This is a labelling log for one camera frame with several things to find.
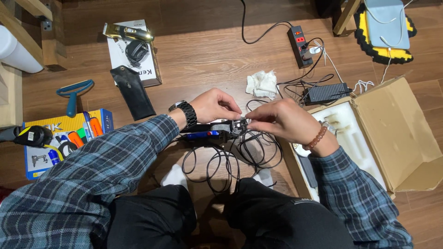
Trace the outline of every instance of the power strip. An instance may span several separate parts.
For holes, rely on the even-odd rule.
[[[307,48],[304,48],[303,45],[306,44],[306,39],[304,38],[302,27],[294,26],[288,30],[288,38],[289,42],[291,42],[292,51],[294,52],[295,59],[297,61],[297,65],[299,69],[308,67],[314,63],[312,58],[307,60],[303,60],[302,57],[306,53]]]
[[[305,105],[323,105],[337,99],[349,96],[350,89],[346,83],[338,83],[326,86],[314,86],[303,91]]]

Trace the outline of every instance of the orange marker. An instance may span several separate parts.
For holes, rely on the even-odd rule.
[[[82,139],[80,138],[77,132],[70,132],[68,134],[68,138],[69,141],[73,142],[75,146],[77,146],[77,148],[80,148],[81,146],[84,145]]]
[[[90,120],[91,123],[91,129],[94,133],[94,136],[100,136],[103,135],[103,131],[100,126],[100,122],[98,122],[98,119],[96,117],[92,117]]]

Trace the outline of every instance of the blue and yellow box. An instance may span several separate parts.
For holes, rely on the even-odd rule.
[[[112,113],[110,111],[105,109],[91,111],[89,112],[89,116],[91,118],[96,117],[98,119],[103,133],[110,132],[114,129]],[[50,145],[56,148],[59,148],[60,146],[60,143],[55,139],[56,136],[68,136],[68,133],[82,128],[84,128],[86,130],[86,134],[88,134],[87,125],[83,114],[77,114],[73,118],[63,116],[39,121],[23,122],[23,128],[32,125],[40,125],[50,129],[53,134]],[[50,148],[33,148],[25,146],[26,177],[29,180],[37,179],[48,168],[53,166],[51,158],[48,155],[50,150]]]

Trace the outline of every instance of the leather case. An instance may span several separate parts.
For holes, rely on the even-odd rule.
[[[128,105],[134,121],[156,115],[141,84],[138,72],[126,66],[118,66],[111,69],[110,72]]]

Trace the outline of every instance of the brown bead bracelet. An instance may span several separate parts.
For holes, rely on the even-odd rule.
[[[319,134],[308,145],[303,145],[303,149],[306,150],[306,151],[312,150],[312,148],[314,146],[316,146],[320,142],[320,139],[323,138],[323,136],[326,134],[327,130],[328,130],[328,128],[326,126],[322,126],[322,128],[320,129]]]

